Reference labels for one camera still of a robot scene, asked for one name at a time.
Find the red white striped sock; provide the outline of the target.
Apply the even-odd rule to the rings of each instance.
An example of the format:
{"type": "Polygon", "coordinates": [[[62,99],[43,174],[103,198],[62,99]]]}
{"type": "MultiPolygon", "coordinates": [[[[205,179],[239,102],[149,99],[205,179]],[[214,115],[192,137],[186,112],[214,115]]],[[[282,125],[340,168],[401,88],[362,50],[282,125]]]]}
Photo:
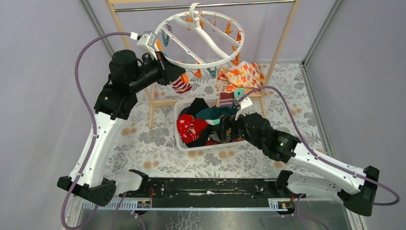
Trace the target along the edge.
{"type": "Polygon", "coordinates": [[[178,94],[186,93],[192,89],[186,73],[182,74],[178,79],[176,79],[171,86],[172,89],[178,94]]]}

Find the white round clip hanger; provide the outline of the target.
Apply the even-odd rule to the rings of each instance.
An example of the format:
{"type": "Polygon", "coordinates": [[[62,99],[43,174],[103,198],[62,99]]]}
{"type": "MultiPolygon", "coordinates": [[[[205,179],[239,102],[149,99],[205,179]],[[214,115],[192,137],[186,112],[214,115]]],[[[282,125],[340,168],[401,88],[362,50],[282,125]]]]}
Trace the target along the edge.
{"type": "Polygon", "coordinates": [[[192,3],[189,6],[188,11],[174,14],[162,21],[156,27],[154,34],[162,33],[166,35],[170,40],[174,41],[182,51],[184,51],[194,60],[193,63],[182,63],[166,57],[170,63],[187,69],[213,68],[231,62],[232,60],[236,60],[242,51],[243,45],[245,44],[245,33],[242,26],[233,18],[222,13],[197,10],[197,8],[201,6],[202,5],[198,2],[192,3]],[[213,16],[214,18],[225,20],[227,22],[226,29],[221,30],[214,23],[206,19],[205,16],[213,16]],[[168,29],[167,24],[170,22],[175,22],[179,26],[185,28],[187,31],[193,32],[203,42],[203,45],[207,45],[208,50],[218,55],[220,59],[209,61],[199,57],[190,47],[188,47],[184,42],[177,38],[171,30],[168,29]],[[227,53],[221,47],[219,47],[214,39],[208,34],[206,29],[209,29],[214,34],[219,35],[228,41],[232,46],[232,52],[227,53]]]}

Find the red bear christmas sock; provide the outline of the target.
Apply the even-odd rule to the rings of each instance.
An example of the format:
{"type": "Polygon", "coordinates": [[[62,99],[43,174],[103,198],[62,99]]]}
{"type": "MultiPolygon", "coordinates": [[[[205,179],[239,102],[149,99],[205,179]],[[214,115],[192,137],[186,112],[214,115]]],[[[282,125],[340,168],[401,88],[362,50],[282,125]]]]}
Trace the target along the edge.
{"type": "Polygon", "coordinates": [[[189,144],[200,137],[200,134],[208,127],[208,123],[192,115],[183,114],[176,122],[177,131],[181,140],[189,144]]]}

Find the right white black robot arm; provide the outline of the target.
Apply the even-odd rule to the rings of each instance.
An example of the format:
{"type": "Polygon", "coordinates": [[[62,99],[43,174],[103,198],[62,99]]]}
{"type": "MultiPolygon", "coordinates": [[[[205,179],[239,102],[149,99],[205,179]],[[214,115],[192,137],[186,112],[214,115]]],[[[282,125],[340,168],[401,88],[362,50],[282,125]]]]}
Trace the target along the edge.
{"type": "Polygon", "coordinates": [[[274,161],[318,175],[315,178],[281,171],[274,185],[278,196],[321,196],[335,200],[361,216],[372,215],[380,175],[377,168],[352,166],[308,148],[298,137],[273,129],[258,113],[221,118],[220,130],[230,130],[231,138],[244,139],[274,161]]]}

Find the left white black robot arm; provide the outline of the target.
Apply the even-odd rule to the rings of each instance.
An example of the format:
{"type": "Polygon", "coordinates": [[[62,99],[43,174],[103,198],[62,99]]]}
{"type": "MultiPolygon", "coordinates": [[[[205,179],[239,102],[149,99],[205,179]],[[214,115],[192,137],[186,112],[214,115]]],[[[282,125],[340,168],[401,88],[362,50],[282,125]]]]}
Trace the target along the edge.
{"type": "Polygon", "coordinates": [[[131,50],[113,54],[110,73],[95,106],[91,109],[92,130],[74,169],[58,179],[63,190],[93,202],[101,207],[114,196],[131,191],[142,197],[148,192],[148,176],[137,170],[119,175],[105,175],[104,167],[116,135],[137,103],[136,94],[157,83],[169,85],[186,72],[169,62],[161,51],[156,58],[145,53],[137,58],[131,50]]]}

